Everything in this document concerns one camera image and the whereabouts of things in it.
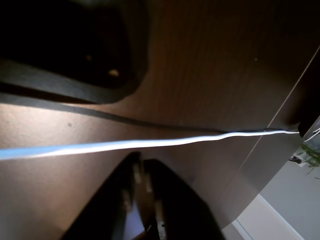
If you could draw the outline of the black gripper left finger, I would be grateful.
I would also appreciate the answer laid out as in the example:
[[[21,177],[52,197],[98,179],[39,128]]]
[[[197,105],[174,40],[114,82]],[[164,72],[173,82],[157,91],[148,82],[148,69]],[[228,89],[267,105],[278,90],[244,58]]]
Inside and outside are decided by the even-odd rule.
[[[127,214],[133,209],[134,166],[140,153],[129,153],[99,187],[68,230],[63,240],[121,240]]]

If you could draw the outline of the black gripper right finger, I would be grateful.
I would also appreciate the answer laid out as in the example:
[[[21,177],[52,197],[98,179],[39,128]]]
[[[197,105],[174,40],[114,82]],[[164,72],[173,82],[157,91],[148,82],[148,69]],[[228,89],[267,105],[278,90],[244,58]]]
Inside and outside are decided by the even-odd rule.
[[[208,205],[173,170],[157,159],[143,162],[160,203],[168,240],[223,240],[225,237]]]

